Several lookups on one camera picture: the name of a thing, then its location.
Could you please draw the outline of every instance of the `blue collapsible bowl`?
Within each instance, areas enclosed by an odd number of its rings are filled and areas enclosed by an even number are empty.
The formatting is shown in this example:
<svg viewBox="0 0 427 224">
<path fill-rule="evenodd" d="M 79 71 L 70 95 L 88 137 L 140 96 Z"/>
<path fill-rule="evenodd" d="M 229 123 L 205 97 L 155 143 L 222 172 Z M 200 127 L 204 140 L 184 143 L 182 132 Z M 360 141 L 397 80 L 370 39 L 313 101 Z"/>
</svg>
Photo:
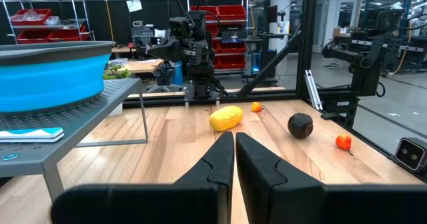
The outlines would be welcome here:
<svg viewBox="0 0 427 224">
<path fill-rule="evenodd" d="M 103 91 L 112 41 L 0 46 L 0 113 L 37 113 Z"/>
</svg>

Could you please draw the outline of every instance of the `wooden tabletop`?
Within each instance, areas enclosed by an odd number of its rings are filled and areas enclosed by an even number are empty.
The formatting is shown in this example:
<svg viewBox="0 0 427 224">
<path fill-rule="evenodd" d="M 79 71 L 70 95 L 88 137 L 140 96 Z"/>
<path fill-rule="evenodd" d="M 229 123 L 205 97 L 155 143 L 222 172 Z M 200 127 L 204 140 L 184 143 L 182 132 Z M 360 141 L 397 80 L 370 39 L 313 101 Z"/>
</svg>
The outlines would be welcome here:
<svg viewBox="0 0 427 224">
<path fill-rule="evenodd" d="M 237 105 L 243 121 L 230 129 L 245 132 L 276 155 L 324 183 L 422 184 L 391 160 L 300 100 L 265 101 L 264 110 L 251 112 L 251 103 Z M 215 105 L 151 107 L 145 109 L 147 144 L 81 147 L 73 149 L 59 163 L 64 188 L 82 183 L 173 183 L 188 171 L 222 134 L 209 126 Z M 313 133 L 304 140 L 288 133 L 288 119 L 306 113 L 314 121 Z M 145 138 L 141 109 L 125 109 L 106 118 L 84 141 Z M 351 156 L 335 145 L 335 138 L 352 136 Z M 234 169 L 232 223 L 248 223 L 237 174 Z M 48 223 L 51 202 L 41 175 L 14 177 L 0 188 L 2 222 Z"/>
<path fill-rule="evenodd" d="M 122 48 L 118 48 L 118 47 L 113 47 L 111 49 L 112 53 L 128 53 L 128 52 L 135 52 L 136 49 L 132 48 L 130 49 L 129 47 L 122 47 Z"/>
<path fill-rule="evenodd" d="M 152 73 L 164 60 L 128 61 L 120 70 L 127 69 L 130 73 Z"/>
</svg>

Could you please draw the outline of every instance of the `black ball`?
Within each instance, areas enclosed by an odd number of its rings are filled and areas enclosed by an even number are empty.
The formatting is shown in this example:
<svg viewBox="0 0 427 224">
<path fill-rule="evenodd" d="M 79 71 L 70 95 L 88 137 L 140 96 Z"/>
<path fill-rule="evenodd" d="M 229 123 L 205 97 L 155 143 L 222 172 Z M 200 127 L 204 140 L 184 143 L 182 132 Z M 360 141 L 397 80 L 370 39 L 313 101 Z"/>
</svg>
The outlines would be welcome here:
<svg viewBox="0 0 427 224">
<path fill-rule="evenodd" d="M 304 139 L 312 134 L 313 119 L 304 113 L 296 113 L 288 121 L 289 132 L 298 139 Z"/>
</svg>

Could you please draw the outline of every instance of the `green plant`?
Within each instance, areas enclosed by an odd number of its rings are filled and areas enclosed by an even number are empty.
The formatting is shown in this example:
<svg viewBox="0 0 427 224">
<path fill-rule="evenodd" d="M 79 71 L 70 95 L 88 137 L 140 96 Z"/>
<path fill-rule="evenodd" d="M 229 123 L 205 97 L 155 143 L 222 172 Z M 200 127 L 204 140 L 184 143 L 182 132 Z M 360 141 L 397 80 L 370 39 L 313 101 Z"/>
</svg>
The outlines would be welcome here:
<svg viewBox="0 0 427 224">
<path fill-rule="evenodd" d="M 109 67 L 104 71 L 104 80 L 125 79 L 131 76 L 131 73 L 127 69 L 119 71 L 120 68 L 118 65 Z"/>
</svg>

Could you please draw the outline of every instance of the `orange tomato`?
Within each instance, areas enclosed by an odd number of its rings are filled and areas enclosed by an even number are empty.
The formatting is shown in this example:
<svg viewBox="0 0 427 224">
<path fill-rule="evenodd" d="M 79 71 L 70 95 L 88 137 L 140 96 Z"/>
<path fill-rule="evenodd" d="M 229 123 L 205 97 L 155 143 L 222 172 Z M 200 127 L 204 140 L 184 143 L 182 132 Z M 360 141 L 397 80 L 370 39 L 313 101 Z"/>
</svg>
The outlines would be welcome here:
<svg viewBox="0 0 427 224">
<path fill-rule="evenodd" d="M 352 137 L 347 134 L 341 134 L 339 135 L 336 140 L 335 144 L 344 150 L 350 150 L 352 147 Z"/>
<path fill-rule="evenodd" d="M 258 111 L 261 111 L 261 110 L 262 110 L 261 103 L 259 103 L 259 102 L 253 102 L 253 103 L 251 104 L 251 107 L 252 107 L 252 111 L 253 111 L 253 112 L 258 112 Z"/>
</svg>

